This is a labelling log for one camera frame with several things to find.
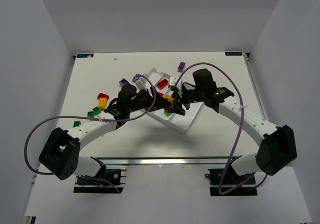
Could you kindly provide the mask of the yellow lego brick from stack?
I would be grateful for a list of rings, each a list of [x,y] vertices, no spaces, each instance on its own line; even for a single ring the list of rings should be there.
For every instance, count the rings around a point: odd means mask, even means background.
[[[171,103],[173,103],[173,101],[174,101],[174,99],[170,95],[166,95],[164,98]]]

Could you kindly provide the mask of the purple round lego brick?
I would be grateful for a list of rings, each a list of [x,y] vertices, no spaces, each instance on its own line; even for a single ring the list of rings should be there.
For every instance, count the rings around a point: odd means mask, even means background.
[[[121,79],[120,81],[119,81],[119,84],[120,84],[120,86],[125,86],[125,85],[128,85],[129,84],[129,82],[126,80],[126,79]]]

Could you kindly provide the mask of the small purple lego brick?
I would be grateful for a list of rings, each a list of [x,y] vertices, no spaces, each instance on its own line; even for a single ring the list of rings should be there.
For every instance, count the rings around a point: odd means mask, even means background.
[[[140,76],[141,76],[141,75],[137,73],[137,74],[132,78],[132,82],[133,82],[133,83],[136,83],[136,82],[138,81],[138,79],[140,78]]]

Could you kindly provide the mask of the yellow curved lego brick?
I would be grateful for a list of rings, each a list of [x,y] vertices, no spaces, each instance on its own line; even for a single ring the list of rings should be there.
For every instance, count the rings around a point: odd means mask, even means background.
[[[108,99],[107,98],[100,98],[99,102],[98,102],[98,108],[100,110],[105,110],[107,108],[107,104],[108,104]]]

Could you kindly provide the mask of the red curved lego brick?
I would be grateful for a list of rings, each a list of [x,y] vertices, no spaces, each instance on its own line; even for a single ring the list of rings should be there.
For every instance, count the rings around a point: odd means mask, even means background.
[[[110,97],[107,94],[99,93],[97,96],[97,99],[99,100],[101,98],[105,98],[106,100],[109,100]]]

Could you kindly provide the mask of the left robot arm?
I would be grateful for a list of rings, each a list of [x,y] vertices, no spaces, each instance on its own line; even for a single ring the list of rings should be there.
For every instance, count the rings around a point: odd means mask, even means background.
[[[40,153],[39,161],[60,180],[71,175],[103,179],[106,165],[94,157],[81,157],[80,151],[104,134],[119,129],[129,121],[132,112],[156,111],[171,105],[153,87],[137,91],[133,85],[124,86],[118,97],[93,120],[67,130],[55,128]]]

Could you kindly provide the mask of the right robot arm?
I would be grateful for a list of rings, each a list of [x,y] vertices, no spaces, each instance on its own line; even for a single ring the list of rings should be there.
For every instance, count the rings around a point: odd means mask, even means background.
[[[240,100],[225,87],[217,87],[212,74],[200,69],[193,74],[194,84],[169,79],[173,91],[173,113],[185,114],[190,104],[202,102],[227,117],[245,131],[258,145],[258,151],[231,160],[228,172],[238,176],[263,172],[275,175],[297,158],[294,131],[287,125],[273,124],[240,104]]]

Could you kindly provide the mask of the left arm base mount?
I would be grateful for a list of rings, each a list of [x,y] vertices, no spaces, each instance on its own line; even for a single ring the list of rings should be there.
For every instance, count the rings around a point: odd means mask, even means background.
[[[127,171],[120,166],[107,166],[95,157],[79,157],[75,175],[74,193],[120,194],[126,182]]]

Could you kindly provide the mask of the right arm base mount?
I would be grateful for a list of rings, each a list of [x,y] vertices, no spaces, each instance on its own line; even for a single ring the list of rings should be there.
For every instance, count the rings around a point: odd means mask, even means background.
[[[210,190],[210,195],[212,197],[221,197],[221,194],[219,193],[219,184],[220,184],[222,172],[223,172],[223,169],[208,169],[207,173],[205,173],[204,175],[204,177],[209,181],[209,190]],[[236,173],[232,174],[230,171],[227,171],[224,177],[221,191],[222,192],[227,191],[228,189],[240,184],[248,177],[250,177],[250,179],[245,184],[231,191],[230,193],[225,194],[224,196],[227,196],[227,197],[257,196],[258,192],[257,192],[257,189],[255,188],[256,180],[254,176],[251,176],[251,174],[238,176]]]

